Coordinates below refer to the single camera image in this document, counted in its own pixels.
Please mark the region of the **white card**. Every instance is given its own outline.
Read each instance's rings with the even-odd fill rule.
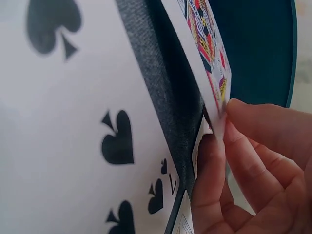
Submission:
[[[23,1],[0,31],[0,233],[164,233],[179,177],[115,1]]]
[[[214,133],[222,142],[231,70],[210,5],[206,0],[161,1],[197,81]]]
[[[172,234],[194,234],[191,202],[186,190],[175,220]]]
[[[205,134],[212,134],[212,130],[209,126],[209,124],[207,123],[205,117],[203,117],[199,130],[198,130],[198,134],[196,137],[196,141],[193,147],[193,151],[192,151],[192,164],[193,164],[193,169],[194,169],[194,175],[195,175],[195,179],[197,178],[197,163],[198,163],[198,147],[199,147],[199,143],[203,137],[203,135]]]

